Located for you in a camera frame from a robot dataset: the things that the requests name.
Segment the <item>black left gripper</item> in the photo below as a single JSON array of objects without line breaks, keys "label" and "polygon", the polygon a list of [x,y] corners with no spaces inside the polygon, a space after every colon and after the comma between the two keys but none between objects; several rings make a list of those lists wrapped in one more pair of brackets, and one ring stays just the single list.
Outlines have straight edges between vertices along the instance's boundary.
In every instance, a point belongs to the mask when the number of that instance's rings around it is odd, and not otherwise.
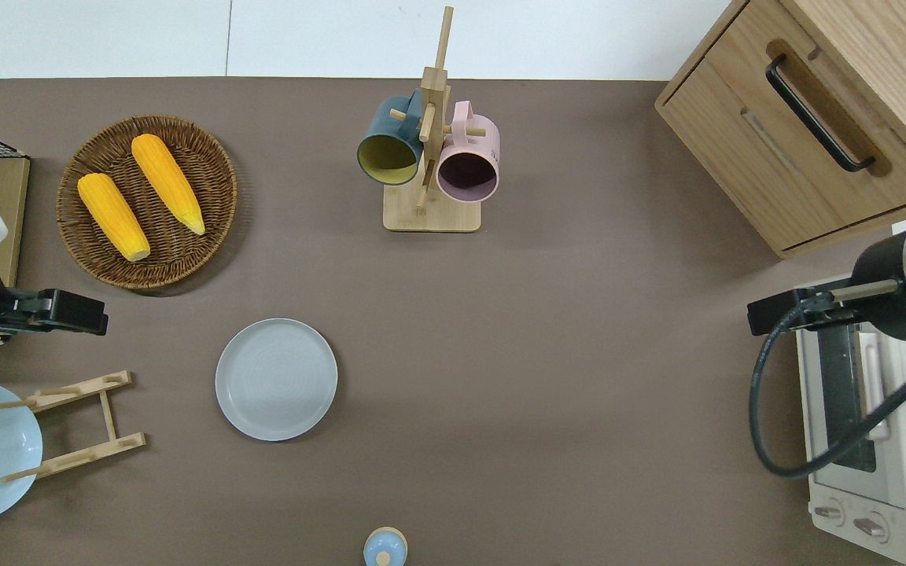
[{"label": "black left gripper", "polygon": [[50,333],[54,330],[104,336],[109,316],[104,302],[57,288],[36,292],[12,291],[5,311],[5,329]]}]

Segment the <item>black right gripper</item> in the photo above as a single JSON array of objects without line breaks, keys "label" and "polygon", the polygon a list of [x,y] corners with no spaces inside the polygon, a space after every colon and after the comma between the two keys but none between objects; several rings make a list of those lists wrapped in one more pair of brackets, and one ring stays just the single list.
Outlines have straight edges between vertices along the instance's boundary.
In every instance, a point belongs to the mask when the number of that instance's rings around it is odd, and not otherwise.
[{"label": "black right gripper", "polygon": [[[794,288],[747,305],[747,320],[752,336],[768,336],[792,308],[830,291],[819,287]],[[789,330],[820,331],[855,325],[856,312],[841,303],[821,303],[799,313],[787,326]]]}]

